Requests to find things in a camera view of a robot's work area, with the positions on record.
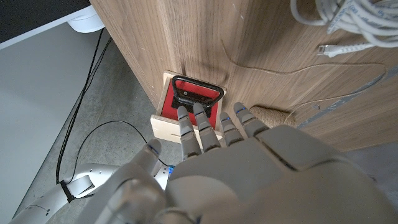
white cable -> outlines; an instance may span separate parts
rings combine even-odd
[[[362,34],[369,43],[354,45],[322,45],[319,55],[334,57],[370,47],[398,47],[398,0],[315,0],[320,20],[308,20],[297,10],[297,0],[290,0],[293,17],[302,24],[324,26],[327,33],[338,29]]]

usb connector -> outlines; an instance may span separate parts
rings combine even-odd
[[[368,49],[374,47],[373,44],[363,43],[363,44],[353,44],[353,45],[321,45],[318,47],[317,55],[327,55],[330,58],[339,54],[346,54],[351,52],[357,52],[360,50]]]

wood grain surface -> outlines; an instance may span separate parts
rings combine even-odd
[[[233,104],[291,111],[310,100],[351,93],[383,72],[381,66],[311,68],[278,76],[239,65],[289,72],[318,63],[398,64],[398,49],[371,48],[333,58],[317,55],[321,44],[355,44],[360,35],[295,21],[289,0],[91,0],[132,71],[154,104],[162,93],[163,72],[170,70],[225,86],[223,111]],[[299,1],[299,11],[317,18],[314,0]],[[398,139],[396,78],[310,123],[304,131],[341,151]],[[295,112],[297,123],[336,100],[307,105]]]

red panel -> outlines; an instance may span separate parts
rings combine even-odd
[[[194,85],[192,83],[177,80],[175,82],[175,84],[178,89],[187,90],[192,93],[210,97],[212,99],[215,99],[219,95],[219,93],[217,91],[214,91],[214,90],[202,87],[202,86]],[[164,105],[162,108],[161,116],[178,121],[177,109],[172,108],[173,96],[174,96],[174,91],[173,91],[172,83],[170,82],[169,88],[167,89],[167,94],[166,94],[166,98],[165,98]],[[211,108],[211,116],[209,118],[209,122],[213,128],[216,127],[217,106],[218,106],[218,103],[216,103]],[[193,125],[197,125],[197,121],[195,120],[194,114],[189,113],[189,118],[191,119],[191,122]]]

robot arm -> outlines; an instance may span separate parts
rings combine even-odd
[[[195,104],[193,110],[203,151],[188,112],[180,107],[177,112],[183,161],[175,167],[164,191],[153,178],[161,153],[160,142],[154,139],[98,189],[77,223],[398,220],[393,206],[368,176],[319,140],[289,126],[269,129],[244,105],[236,103],[234,111],[249,138],[244,139],[230,117],[221,113],[227,144],[221,147],[203,107]],[[82,184],[75,193],[72,183],[78,180]],[[88,194],[90,183],[94,181],[81,175],[68,188],[76,195]],[[66,203],[59,186],[54,192],[55,201]]]
[[[64,178],[66,188],[70,196],[82,198],[100,185],[104,184],[118,166],[104,164],[82,164],[76,167],[75,175],[67,174]],[[20,214],[11,220],[10,224],[16,223],[46,223],[59,209],[68,203],[61,184],[57,184],[53,189],[36,199]]]

